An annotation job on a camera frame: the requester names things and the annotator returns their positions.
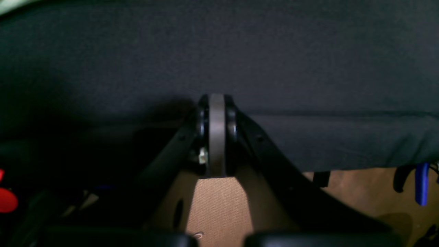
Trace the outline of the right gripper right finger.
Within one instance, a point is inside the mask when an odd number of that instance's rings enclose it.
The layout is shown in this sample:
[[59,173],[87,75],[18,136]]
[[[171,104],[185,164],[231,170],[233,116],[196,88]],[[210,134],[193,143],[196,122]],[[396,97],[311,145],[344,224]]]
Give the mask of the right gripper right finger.
[[232,97],[219,98],[219,173],[240,181],[251,206],[245,247],[402,245],[391,227],[312,184]]

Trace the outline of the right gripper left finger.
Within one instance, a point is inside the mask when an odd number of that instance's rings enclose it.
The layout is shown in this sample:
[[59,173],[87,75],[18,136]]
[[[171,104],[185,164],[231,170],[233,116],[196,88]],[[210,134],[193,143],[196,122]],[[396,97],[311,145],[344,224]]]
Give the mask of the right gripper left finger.
[[204,96],[190,118],[126,189],[101,197],[97,212],[102,227],[54,227],[42,247],[197,247],[198,241],[179,230],[188,217],[182,196],[193,196],[197,177],[220,174],[220,95]]

